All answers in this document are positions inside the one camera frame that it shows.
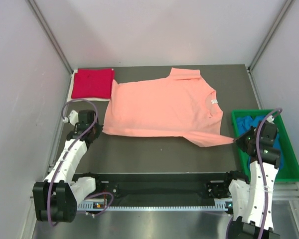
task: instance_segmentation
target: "blue cloth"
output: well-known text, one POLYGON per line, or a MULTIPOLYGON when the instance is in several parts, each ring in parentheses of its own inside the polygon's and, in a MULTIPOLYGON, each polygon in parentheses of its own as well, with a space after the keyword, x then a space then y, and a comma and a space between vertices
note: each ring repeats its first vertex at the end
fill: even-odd
MULTIPOLYGON (((240 135, 244 134, 245 132, 250 130, 251 126, 257 127, 259 122, 261 122, 264 119, 264 117, 265 116, 256 116, 253 119, 251 116, 246 116, 246 117, 237 118, 236 121, 237 121, 237 125, 238 125, 239 134, 240 135)), ((280 147, 279 138, 280 138, 280 136, 279 136, 279 134, 277 134, 274 148, 279 149, 281 152, 280 167, 279 167, 279 170, 280 170, 284 167, 284 155, 283 155, 283 151, 281 150, 281 147, 280 147)))

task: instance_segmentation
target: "metal floor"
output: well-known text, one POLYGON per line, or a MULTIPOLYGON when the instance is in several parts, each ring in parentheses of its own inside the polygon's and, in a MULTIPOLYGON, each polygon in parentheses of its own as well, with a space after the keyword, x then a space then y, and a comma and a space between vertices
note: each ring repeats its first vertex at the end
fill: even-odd
MULTIPOLYGON (((234 136, 231 111, 257 109, 257 101, 244 65, 181 66, 200 69, 202 77, 217 91, 224 112, 221 134, 234 136)), ((115 68, 119 82, 166 77, 169 66, 115 68)), ((103 123, 106 102, 95 103, 103 123)), ((73 103, 68 111, 91 109, 87 103, 73 103)), ((65 125, 58 149, 63 149, 65 125)), ((179 173, 226 172, 240 169, 235 145, 200 148, 184 138, 121 137, 101 134, 82 158, 77 173, 179 173)), ((298 239, 298 231, 288 201, 273 204, 275 232, 281 239, 298 239)), ((33 239, 224 239, 229 217, 208 212, 107 212, 99 218, 77 215, 74 222, 51 229, 37 223, 33 239)))
MULTIPOLYGON (((288 202, 274 202, 274 230, 281 239, 299 239, 288 202)), ((107 212, 77 215, 50 228, 37 223, 32 239, 225 239, 230 217, 221 212, 107 212)))

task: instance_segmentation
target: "pink t-shirt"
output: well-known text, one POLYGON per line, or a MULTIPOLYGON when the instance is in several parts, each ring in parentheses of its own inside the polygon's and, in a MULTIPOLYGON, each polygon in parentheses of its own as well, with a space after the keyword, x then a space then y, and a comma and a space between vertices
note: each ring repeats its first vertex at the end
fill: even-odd
POLYGON ((233 143, 220 135, 223 112, 199 70, 172 68, 166 78, 112 85, 106 134, 181 136, 201 147, 233 143))

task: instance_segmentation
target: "cable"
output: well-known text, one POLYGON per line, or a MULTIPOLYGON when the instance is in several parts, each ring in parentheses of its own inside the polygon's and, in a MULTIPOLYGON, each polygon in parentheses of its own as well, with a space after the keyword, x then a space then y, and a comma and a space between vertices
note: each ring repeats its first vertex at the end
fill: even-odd
POLYGON ((99 197, 99 196, 102 196, 102 195, 110 195, 111 200, 110 200, 109 203, 106 204, 106 207, 102 211, 100 211, 98 214, 95 214, 95 216, 99 216, 99 215, 103 214, 110 207, 110 205, 113 203, 113 200, 114 200, 113 194, 110 193, 110 192, 102 192, 102 193, 93 194, 91 196, 87 196, 85 198, 85 200, 86 200, 86 199, 96 198, 96 197, 99 197))
POLYGON ((229 235, 229 228, 230 228, 230 224, 233 222, 234 217, 231 217, 231 219, 229 220, 227 229, 226 229, 226 236, 225 239, 228 239, 228 235, 229 235))
MULTIPOLYGON (((89 104, 91 104, 94 108, 94 111, 95 111, 95 118, 94 118, 94 121, 91 123, 91 125, 83 132, 81 133, 71 144, 70 146, 68 147, 67 151, 64 153, 62 159, 64 160, 66 158, 66 156, 68 155, 70 149, 73 147, 73 145, 79 141, 83 135, 85 135, 96 123, 97 123, 97 119, 98 119, 98 110, 96 108, 96 106, 91 102, 91 101, 88 101, 86 99, 83 99, 83 98, 80 98, 80 99, 74 99, 74 100, 70 100, 68 102, 66 102, 64 104, 64 106, 62 107, 62 111, 61 111, 61 116, 63 119, 65 119, 65 116, 64 116, 64 111, 65 111, 65 107, 72 103, 72 102, 75 102, 75 101, 85 101, 89 104)), ((56 178, 56 175, 58 174, 62 164, 63 164, 63 160, 60 161, 59 165, 57 166, 57 168, 55 169, 55 172, 52 176, 52 179, 51 179, 51 182, 50 182, 50 185, 49 185, 49 189, 48 189, 48 196, 47 196, 47 217, 48 217, 48 222, 50 224, 51 227, 54 227, 57 225, 57 223, 53 224, 52 222, 52 219, 51 219, 51 193, 52 193, 52 187, 53 187, 53 183, 54 183, 54 180, 56 178)))
POLYGON ((282 108, 277 108, 273 111, 271 111, 269 114, 266 115, 266 117, 261 121, 258 130, 257 130, 257 134, 256 134, 256 150, 257 150, 257 157, 258 157, 258 162, 259 162, 259 166, 261 169, 261 174, 263 176, 263 182, 264 182, 264 188, 265 188, 265 208, 264 208, 264 215, 263 215, 263 219, 261 222, 261 226, 260 226, 260 231, 258 234, 258 239, 261 239, 264 233, 264 228, 265 228, 265 222, 266 222, 266 217, 267 217, 267 212, 268 212, 268 203, 269 203, 269 196, 268 196, 268 190, 266 189, 267 187, 267 180, 266 180, 266 175, 265 175, 265 170, 264 170, 264 166, 263 166, 263 160, 261 158, 261 154, 260 154, 260 146, 259 146, 259 140, 260 140, 260 131, 263 127, 263 125, 265 124, 266 120, 270 117, 273 116, 274 118, 277 117, 278 115, 281 114, 281 112, 283 111, 282 108))

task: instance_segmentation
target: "table surface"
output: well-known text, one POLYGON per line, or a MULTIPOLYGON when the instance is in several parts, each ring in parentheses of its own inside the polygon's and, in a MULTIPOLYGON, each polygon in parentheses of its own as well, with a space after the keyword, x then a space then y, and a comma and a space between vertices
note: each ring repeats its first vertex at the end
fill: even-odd
MULTIPOLYGON (((217 91, 217 100, 224 112, 221 134, 234 137, 231 112, 236 109, 257 109, 257 101, 245 65, 179 66, 199 69, 206 82, 217 91)), ((152 80, 169 75, 171 66, 118 67, 118 83, 152 80)), ((108 102, 94 102, 99 121, 104 122, 108 102)), ((74 102, 71 110, 92 109, 86 102, 74 102)), ((65 125, 58 148, 59 156, 71 125, 65 125)), ((182 137, 124 137, 102 133, 90 146, 76 173, 173 173, 226 172, 240 169, 238 150, 234 144, 201 148, 182 137)))

